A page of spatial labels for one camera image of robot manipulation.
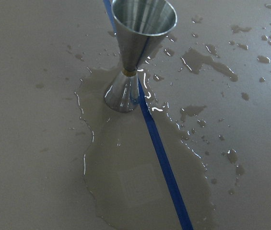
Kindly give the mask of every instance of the blue stripe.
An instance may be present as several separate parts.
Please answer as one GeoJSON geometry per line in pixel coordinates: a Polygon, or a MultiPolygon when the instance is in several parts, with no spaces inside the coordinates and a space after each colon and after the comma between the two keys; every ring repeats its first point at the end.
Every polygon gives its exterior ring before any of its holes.
{"type": "MultiPolygon", "coordinates": [[[[113,20],[113,15],[112,15],[112,9],[111,9],[111,3],[109,0],[103,0],[105,6],[106,6],[106,11],[107,14],[110,18],[110,21],[113,25],[114,32],[116,32],[115,25],[114,25],[114,20],[113,20]]],[[[172,197],[176,213],[178,215],[182,230],[193,230],[192,223],[189,219],[189,215],[187,212],[187,209],[184,205],[181,193],[179,191],[174,173],[172,171],[172,168],[170,167],[161,137],[159,135],[158,129],[156,127],[156,124],[153,120],[153,117],[150,114],[150,111],[148,109],[148,106],[145,101],[145,94],[143,91],[143,88],[141,86],[141,82],[139,80],[139,90],[140,90],[140,107],[141,107],[141,112],[143,113],[151,141],[154,146],[154,150],[156,152],[156,155],[158,157],[169,193],[172,197]]]]}

